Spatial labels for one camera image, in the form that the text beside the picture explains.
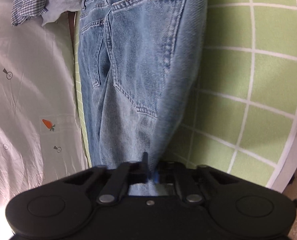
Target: blue denim jeans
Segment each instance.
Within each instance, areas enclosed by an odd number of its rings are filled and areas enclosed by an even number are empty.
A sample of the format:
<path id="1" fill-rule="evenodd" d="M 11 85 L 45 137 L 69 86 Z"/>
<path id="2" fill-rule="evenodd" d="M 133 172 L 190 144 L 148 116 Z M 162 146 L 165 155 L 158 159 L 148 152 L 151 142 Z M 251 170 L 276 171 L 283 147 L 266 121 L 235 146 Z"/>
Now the blue denim jeans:
<path id="1" fill-rule="evenodd" d="M 79 67 L 92 166 L 154 169 L 200 65 L 207 0 L 83 0 Z M 133 195 L 156 195 L 151 184 Z"/>

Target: white bed sheet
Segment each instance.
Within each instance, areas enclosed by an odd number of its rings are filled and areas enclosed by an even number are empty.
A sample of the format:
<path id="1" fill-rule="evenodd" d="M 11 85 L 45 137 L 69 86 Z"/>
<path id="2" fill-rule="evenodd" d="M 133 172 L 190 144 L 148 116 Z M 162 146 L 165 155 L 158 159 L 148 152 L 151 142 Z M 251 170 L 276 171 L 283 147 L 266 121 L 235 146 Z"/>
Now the white bed sheet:
<path id="1" fill-rule="evenodd" d="M 12 197 L 87 168 L 67 15 L 12 27 L 12 1 L 0 0 L 0 239 Z"/>

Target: denim fabric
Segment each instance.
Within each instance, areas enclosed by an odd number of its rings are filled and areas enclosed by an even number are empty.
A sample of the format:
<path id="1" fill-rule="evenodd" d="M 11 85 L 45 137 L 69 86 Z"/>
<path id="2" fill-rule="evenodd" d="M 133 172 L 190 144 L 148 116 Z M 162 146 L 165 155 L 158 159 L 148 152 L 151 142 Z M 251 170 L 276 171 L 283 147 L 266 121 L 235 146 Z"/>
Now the denim fabric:
<path id="1" fill-rule="evenodd" d="M 178 127 L 202 53 L 207 0 L 83 0 L 79 66 L 92 165 L 148 152 Z M 156 195 L 152 183 L 132 195 Z"/>

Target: green grid fabric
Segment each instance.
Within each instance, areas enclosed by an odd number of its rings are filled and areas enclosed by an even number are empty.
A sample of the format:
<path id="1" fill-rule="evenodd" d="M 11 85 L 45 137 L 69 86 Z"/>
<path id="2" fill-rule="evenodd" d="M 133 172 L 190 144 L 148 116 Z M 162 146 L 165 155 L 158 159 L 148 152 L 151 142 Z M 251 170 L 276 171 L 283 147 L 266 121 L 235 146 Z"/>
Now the green grid fabric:
<path id="1" fill-rule="evenodd" d="M 90 163 L 79 66 L 79 115 Z M 198 80 L 164 159 L 269 186 L 297 118 L 297 1 L 209 0 Z"/>

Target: metal screw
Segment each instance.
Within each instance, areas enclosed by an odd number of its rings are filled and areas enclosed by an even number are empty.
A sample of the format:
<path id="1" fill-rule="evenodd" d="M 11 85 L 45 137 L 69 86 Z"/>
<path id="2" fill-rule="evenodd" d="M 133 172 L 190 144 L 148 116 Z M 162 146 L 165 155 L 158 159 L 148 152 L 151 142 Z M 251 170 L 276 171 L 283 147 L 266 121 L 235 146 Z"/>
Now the metal screw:
<path id="1" fill-rule="evenodd" d="M 115 200 L 115 197 L 112 195 L 102 195 L 99 197 L 99 201 L 102 203 L 111 203 Z"/>
<path id="2" fill-rule="evenodd" d="M 202 196 L 198 194 L 191 194 L 186 197 L 186 200 L 191 203 L 200 202 L 202 199 Z"/>
<path id="3" fill-rule="evenodd" d="M 154 200 L 148 200 L 148 201 L 146 202 L 146 204 L 147 204 L 148 206 L 153 206 L 153 205 L 155 204 L 155 202 L 154 202 Z"/>

